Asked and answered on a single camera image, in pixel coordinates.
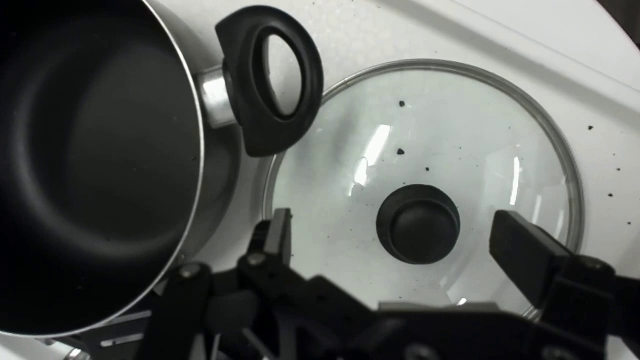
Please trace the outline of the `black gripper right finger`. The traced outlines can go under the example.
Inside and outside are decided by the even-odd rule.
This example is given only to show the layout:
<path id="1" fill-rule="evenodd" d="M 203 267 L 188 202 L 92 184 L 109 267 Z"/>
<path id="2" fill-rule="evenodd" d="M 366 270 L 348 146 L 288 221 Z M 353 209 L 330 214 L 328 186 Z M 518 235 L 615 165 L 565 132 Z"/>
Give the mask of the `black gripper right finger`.
<path id="1" fill-rule="evenodd" d="M 514 209 L 496 209 L 490 230 L 490 256 L 535 305 L 542 307 L 556 273 L 572 252 L 542 226 Z"/>

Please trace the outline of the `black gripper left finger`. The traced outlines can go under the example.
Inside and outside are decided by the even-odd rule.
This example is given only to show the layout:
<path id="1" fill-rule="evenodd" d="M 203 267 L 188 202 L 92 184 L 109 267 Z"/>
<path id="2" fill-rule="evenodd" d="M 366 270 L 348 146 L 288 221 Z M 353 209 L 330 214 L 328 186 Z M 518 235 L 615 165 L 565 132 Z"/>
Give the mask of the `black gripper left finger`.
<path id="1" fill-rule="evenodd" d="M 292 212 L 288 207 L 277 207 L 271 218 L 255 226 L 244 257 L 253 266 L 265 263 L 268 257 L 277 257 L 285 266 L 291 263 Z"/>

